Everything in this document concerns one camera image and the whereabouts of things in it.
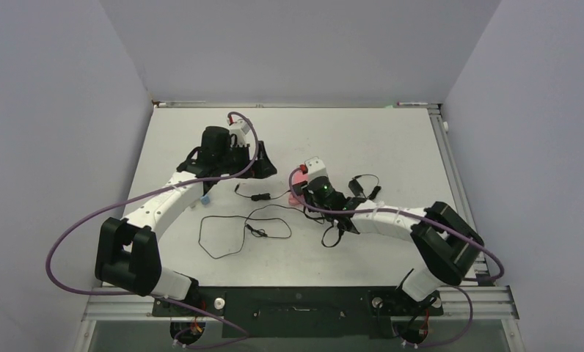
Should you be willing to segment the pink triangular power strip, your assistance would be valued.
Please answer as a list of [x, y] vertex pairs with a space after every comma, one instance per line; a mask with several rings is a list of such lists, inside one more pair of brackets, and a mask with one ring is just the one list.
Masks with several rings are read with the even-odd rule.
[[[307, 174], [304, 174], [303, 172], [297, 172], [293, 175], [292, 178], [293, 192], [300, 199], [304, 199], [303, 188], [306, 184]], [[297, 198], [295, 198], [294, 195], [290, 194], [288, 197], [288, 204], [294, 207], [300, 205], [300, 202], [298, 201]]]

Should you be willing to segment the black TP-Link adapter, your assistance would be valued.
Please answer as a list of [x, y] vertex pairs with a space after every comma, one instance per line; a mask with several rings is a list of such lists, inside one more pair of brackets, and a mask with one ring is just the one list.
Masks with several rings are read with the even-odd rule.
[[355, 197], [365, 197], [364, 189], [356, 178], [348, 182], [348, 188]]

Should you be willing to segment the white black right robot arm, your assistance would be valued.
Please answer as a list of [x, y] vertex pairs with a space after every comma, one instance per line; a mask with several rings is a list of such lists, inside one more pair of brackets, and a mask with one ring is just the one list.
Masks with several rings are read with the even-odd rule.
[[444, 202], [428, 208], [400, 208], [372, 199], [347, 197], [336, 191], [328, 177], [293, 187], [303, 206], [320, 213], [346, 232], [377, 234], [412, 243], [422, 265], [412, 268], [399, 284], [395, 303], [400, 311], [413, 314], [437, 288], [459, 286], [484, 247], [482, 238]]

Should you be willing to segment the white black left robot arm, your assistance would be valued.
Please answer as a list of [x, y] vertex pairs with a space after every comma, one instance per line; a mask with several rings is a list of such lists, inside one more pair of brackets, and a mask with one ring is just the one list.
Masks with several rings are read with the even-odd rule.
[[158, 242], [187, 208], [205, 199], [221, 176], [265, 179], [277, 173], [263, 141], [253, 147], [249, 126], [208, 126], [201, 143], [172, 174], [165, 191], [122, 219], [101, 225], [95, 277], [138, 296], [171, 298], [181, 315], [197, 311], [198, 281], [161, 264]]

